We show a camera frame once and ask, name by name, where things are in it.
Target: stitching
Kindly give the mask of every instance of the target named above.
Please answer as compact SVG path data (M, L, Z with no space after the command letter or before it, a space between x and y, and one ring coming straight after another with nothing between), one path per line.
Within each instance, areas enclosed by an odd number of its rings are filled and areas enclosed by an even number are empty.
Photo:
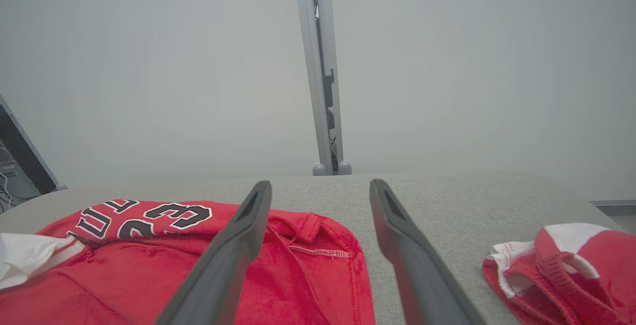
M356 274L356 270L354 269L353 260L349 261L349 271L351 275L350 289L351 289L351 303L352 303L352 307L354 311L354 322L356 323L356 325L360 325L360 323L362 322L362 319L361 319L361 312L360 312L360 301L358 299L358 289L356 287L356 285L358 284L357 274Z
M292 230L294 230L294 232L298 233L298 230L296 229L296 227L292 225L291 223L289 223L287 219L284 219L283 217L279 217L279 216L270 216L270 218L278 219L279 221L282 221L283 223L288 225Z
M504 255L504 257L506 257L506 268L508 268L508 266L510 265L510 262L508 261L508 252L509 252L509 250L508 250L508 246L507 246L506 243L504 243L504 247L505 247L505 249L503 251L503 255Z
M327 225L327 223L322 222L322 228L325 231L327 231L327 233L333 238L333 240L336 242L336 244L338 244L341 248L343 248L345 250L349 250L349 247L345 246L345 244L342 242L342 239L340 238L340 235L336 235L336 232L329 225Z
M351 255L348 254L347 252L343 252L342 250L331 250L331 249L307 249L307 248L303 248L302 246L297 246L297 245L289 245L288 248L292 249L292 250L298 250L299 252L302 253L307 253L310 255L327 255L329 257L341 257L341 258L348 258Z
M300 226L300 228L298 228L298 230L296 231L296 236L298 236L298 234L302 233L302 231L305 229L305 225L307 224L307 221L309 221L309 217L311 217L311 216L312 216L312 214L311 214L311 212L309 212L307 214L307 216L305 217L305 220L303 221L303 225Z
M283 246L285 246L284 242L282 241L282 239L280 239L280 237L275 237L275 239L280 242L280 244L282 244ZM307 289L309 289L309 291L305 292L305 296L304 299L305 300L309 300L309 298L313 299L316 307L318 308L318 315L321 316L321 318L324 320L323 322L325 324L329 323L329 320L327 319L327 315L325 315L322 307L320 306L320 303L318 302L318 299L316 298L316 294L314 293L314 287L312 286L312 283L309 282L309 279L307 278L307 274L305 273L305 267L298 261L298 258L296 257L296 255L289 249L287 248L287 251L289 253L289 255L291 255L292 259L294 260L292 264L295 264L298 268L300 268L300 282L304 282L304 284L307 285Z
M510 250L508 250L508 243L504 243L504 246L506 246L506 268L509 268L513 265L513 256L512 256L512 246L510 246Z
M309 237L311 237L312 241L316 237L316 234L318 234L318 230L320 230L321 225L322 225L322 217L316 214L316 221L314 222L314 227L312 228L311 234L309 234Z

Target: clothing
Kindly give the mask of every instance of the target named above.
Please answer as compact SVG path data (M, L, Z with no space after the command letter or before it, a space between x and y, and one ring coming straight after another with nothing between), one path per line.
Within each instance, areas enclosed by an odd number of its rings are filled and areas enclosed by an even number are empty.
M38 232L86 246L0 291L10 324L150 324L237 205L113 200ZM352 233L313 213L270 211L248 266L236 324L375 323L363 252Z
M524 324L636 324L636 237L587 223L493 246L491 287Z
M0 289L17 286L81 252L75 237L0 233Z

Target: white trim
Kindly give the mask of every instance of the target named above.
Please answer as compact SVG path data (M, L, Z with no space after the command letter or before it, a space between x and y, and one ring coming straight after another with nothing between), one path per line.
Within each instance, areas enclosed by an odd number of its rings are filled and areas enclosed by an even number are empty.
M326 174L333 173L331 167L331 144L329 143L329 124L327 123L327 106L324 100L322 73L320 72L320 51L318 51L318 31L316 30L316 15L314 14L314 0L297 0L300 17L300 31L303 36L305 62L307 63L307 77L309 92L312 97L314 111L314 126L318 142L320 164Z
M568 259L563 262L564 266L570 266L574 268L575 271L578 271L584 278L586 279L598 279L600 278L600 274L594 268L590 262L588 262L584 257L581 257L578 254L575 254L572 259Z

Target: vertical post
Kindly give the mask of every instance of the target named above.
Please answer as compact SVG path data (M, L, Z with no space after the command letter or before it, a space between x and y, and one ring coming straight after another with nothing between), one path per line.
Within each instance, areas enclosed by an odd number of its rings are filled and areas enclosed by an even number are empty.
M322 66L320 65L320 46L318 44L318 28L316 26L316 6L314 0L297 0L300 16L300 30L305 47L305 62L307 63L307 77L314 110L314 126L320 164L314 166L314 175L331 175L331 148L329 139L329 125L327 123L327 106L325 104L324 87L322 84Z

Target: cable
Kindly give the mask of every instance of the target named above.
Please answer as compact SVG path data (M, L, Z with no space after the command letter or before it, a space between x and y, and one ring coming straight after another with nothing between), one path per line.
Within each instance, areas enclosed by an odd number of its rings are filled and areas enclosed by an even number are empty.
M4 177L4 187L2 188L2 190L4 191L4 194L6 194L6 196L9 197L9 209L11 209L11 201L13 201L13 197L11 197L11 194L9 194L9 191L7 191L6 189L6 184L7 182L9 182L9 178L7 178L2 172L0 172L0 176Z
M26 198L26 199L22 199L22 200L18 200L18 201L22 201L22 202L24 203L24 202L29 201L29 200L32 200L32 199L34 199L34 198L36 198L36 197L39 197L39 196L34 196L34 197L30 197L30 198ZM2 201L2 202L4 202L4 203L9 202L9 201L7 201L5 198L3 198L3 197L1 197L1 196L0 196L0 201Z
M2 188L2 185L0 185L0 192L5 192L4 188ZM22 197L22 196L18 196L17 194L12 194L12 196L13 196L13 198L20 198L23 201L28 201L28 200L32 200L32 199L34 199L36 197L41 196L41 194L38 194L38 196L30 196L30 197Z
M0 201L4 202L6 204L9 204L9 201L5 200L4 197L0 197Z

